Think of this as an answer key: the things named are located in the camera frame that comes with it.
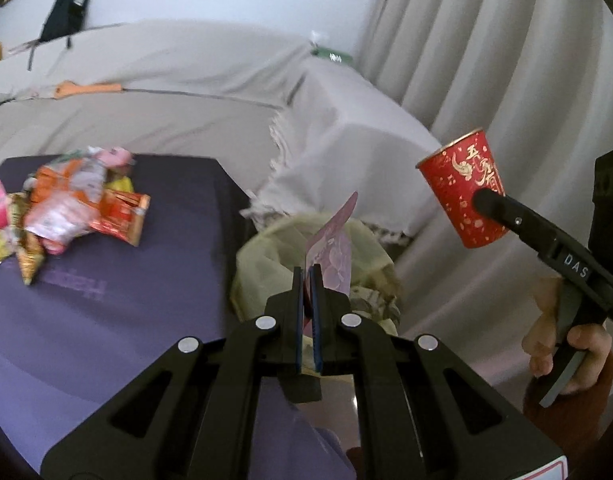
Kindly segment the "person's right hand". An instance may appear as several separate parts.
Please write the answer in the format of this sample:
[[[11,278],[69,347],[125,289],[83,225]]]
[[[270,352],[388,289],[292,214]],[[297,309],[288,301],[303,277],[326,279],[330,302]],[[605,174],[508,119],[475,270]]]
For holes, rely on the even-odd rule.
[[[541,278],[533,292],[541,314],[523,337],[521,347],[530,357],[530,370],[535,378],[553,370],[561,289],[561,278]],[[603,324],[586,324],[571,328],[568,343],[585,351],[586,356],[562,394],[579,393],[596,385],[612,349],[612,336]]]

